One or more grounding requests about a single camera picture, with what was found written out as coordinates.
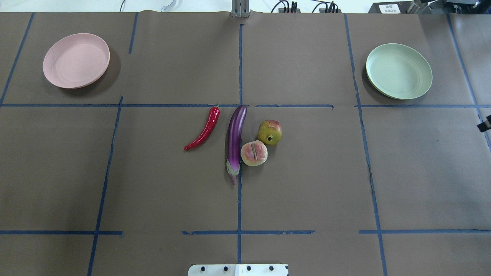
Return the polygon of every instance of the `white metal plate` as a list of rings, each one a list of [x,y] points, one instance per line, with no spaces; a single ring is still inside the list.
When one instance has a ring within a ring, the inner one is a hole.
[[[284,264],[193,265],[188,276],[288,276]]]

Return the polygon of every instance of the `plate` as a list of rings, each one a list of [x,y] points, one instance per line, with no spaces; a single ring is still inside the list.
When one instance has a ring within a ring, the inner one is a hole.
[[[428,61],[415,49],[397,43],[373,49],[366,69],[368,79],[378,91],[398,100],[423,96],[433,82]]]
[[[109,66],[109,47],[99,36],[76,33],[56,42],[43,61],[44,76],[62,88],[80,88],[98,80]]]

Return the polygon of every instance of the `plate rim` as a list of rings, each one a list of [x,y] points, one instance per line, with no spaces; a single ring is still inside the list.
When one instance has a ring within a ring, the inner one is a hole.
[[[85,83],[83,85],[77,85],[77,86],[66,86],[66,85],[57,85],[55,83],[52,82],[52,80],[50,80],[50,78],[48,78],[46,76],[46,71],[47,71],[47,68],[45,67],[45,63],[47,62],[47,57],[48,57],[48,54],[51,52],[51,51],[54,51],[53,49],[60,43],[62,43],[63,40],[65,39],[68,39],[69,37],[72,37],[72,36],[81,36],[81,35],[89,35],[91,37],[93,37],[94,39],[96,40],[100,40],[103,42],[104,44],[104,47],[103,47],[103,50],[104,51],[107,51],[108,53],[108,59],[107,59],[107,62],[106,62],[106,65],[104,67],[104,70],[102,70],[100,76],[96,77],[95,79],[91,80],[90,82],[88,83]],[[106,41],[104,39],[102,39],[101,37],[99,37],[98,35],[95,35],[93,33],[88,33],[88,32],[79,32],[79,33],[74,33],[74,34],[70,34],[70,35],[67,35],[63,38],[61,38],[60,40],[58,40],[56,43],[54,43],[50,49],[46,52],[46,54],[44,55],[44,59],[43,59],[43,74],[44,74],[44,77],[51,83],[53,84],[54,86],[57,86],[57,87],[60,87],[60,88],[65,88],[65,89],[76,89],[76,88],[82,88],[82,87],[85,87],[85,86],[88,86],[88,85],[91,85],[92,83],[96,82],[98,79],[100,79],[104,73],[107,71],[108,67],[109,67],[109,62],[110,62],[110,59],[111,59],[111,52],[109,50],[109,46],[108,44],[106,43]]]
[[[411,97],[411,98],[400,98],[400,97],[395,97],[395,96],[392,96],[390,95],[388,92],[386,91],[383,91],[383,89],[377,87],[375,84],[374,84],[374,81],[372,80],[372,76],[369,74],[369,69],[368,69],[368,60],[370,58],[370,56],[372,55],[372,53],[379,47],[383,47],[383,46],[387,46],[387,45],[397,45],[397,46],[402,46],[402,47],[405,47],[405,48],[409,48],[411,49],[412,51],[416,52],[420,57],[423,58],[423,60],[426,62],[426,64],[428,65],[428,68],[430,69],[430,77],[431,77],[431,81],[430,81],[430,85],[428,86],[428,89],[426,89],[425,92],[423,92],[421,95],[419,96],[416,96],[416,97]],[[375,89],[382,93],[383,95],[389,97],[389,98],[392,98],[392,99],[396,99],[396,100],[413,100],[413,99],[417,99],[421,96],[423,96],[424,94],[426,94],[426,92],[428,92],[433,84],[433,70],[431,69],[431,65],[430,63],[428,62],[428,60],[420,53],[418,52],[416,49],[408,46],[408,45],[404,45],[404,44],[400,44],[400,43],[385,43],[385,44],[381,44],[381,45],[378,45],[377,47],[375,47],[372,51],[370,51],[370,53],[368,54],[367,56],[367,59],[365,61],[365,70],[367,72],[367,77],[368,77],[368,80],[370,81],[370,83],[373,85],[373,87],[375,87]]]

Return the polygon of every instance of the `pink plate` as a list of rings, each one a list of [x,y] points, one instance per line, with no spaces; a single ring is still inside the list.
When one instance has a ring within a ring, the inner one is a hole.
[[[56,42],[43,61],[44,76],[62,88],[80,88],[98,80],[109,66],[109,47],[99,36],[76,33]]]

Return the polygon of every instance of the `green plate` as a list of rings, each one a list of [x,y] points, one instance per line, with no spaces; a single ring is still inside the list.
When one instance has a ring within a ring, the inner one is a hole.
[[[397,43],[373,49],[366,68],[373,86],[385,96],[398,100],[423,96],[433,81],[428,61],[415,49]]]

